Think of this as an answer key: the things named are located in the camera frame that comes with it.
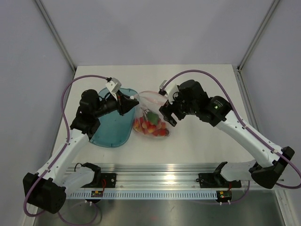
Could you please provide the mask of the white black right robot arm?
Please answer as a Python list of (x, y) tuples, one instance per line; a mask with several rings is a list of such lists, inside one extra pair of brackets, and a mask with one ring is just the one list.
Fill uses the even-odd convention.
[(230, 103), (220, 96), (209, 97), (200, 83), (188, 80), (159, 93), (168, 100), (160, 107), (165, 121), (172, 126), (187, 115), (195, 115), (228, 134), (247, 150), (254, 161), (241, 163), (222, 162), (214, 171), (214, 183), (225, 186), (235, 180), (252, 180), (258, 185), (272, 189), (294, 155), (290, 147), (280, 147), (270, 142), (250, 124), (235, 115)]

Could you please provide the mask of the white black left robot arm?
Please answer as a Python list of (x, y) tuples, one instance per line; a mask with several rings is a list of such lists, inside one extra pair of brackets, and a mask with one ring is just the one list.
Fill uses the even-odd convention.
[(106, 99), (100, 99), (97, 91), (86, 90), (81, 95), (76, 117), (67, 126), (65, 143), (52, 157), (34, 174), (27, 173), (23, 178), (25, 200), (24, 212), (27, 204), (34, 205), (49, 213), (57, 213), (65, 203), (67, 196), (85, 185), (97, 187), (100, 185), (101, 168), (85, 163), (79, 170), (65, 177), (65, 172), (79, 151), (89, 143), (101, 123), (99, 117), (111, 112), (124, 115), (139, 104), (133, 96), (117, 91)]

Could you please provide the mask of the clear pink zip top bag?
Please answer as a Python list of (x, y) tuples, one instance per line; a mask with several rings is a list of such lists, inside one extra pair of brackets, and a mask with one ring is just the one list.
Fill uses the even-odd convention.
[(135, 107), (133, 130), (147, 137), (168, 137), (171, 134), (170, 126), (159, 111), (167, 98), (154, 91), (142, 91), (135, 98), (139, 105)]

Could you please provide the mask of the red strawberry bunch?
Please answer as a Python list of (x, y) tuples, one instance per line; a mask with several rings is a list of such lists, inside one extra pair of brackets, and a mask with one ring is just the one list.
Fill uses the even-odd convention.
[(170, 130), (160, 115), (150, 109), (139, 108), (134, 117), (133, 130), (148, 137), (168, 137)]

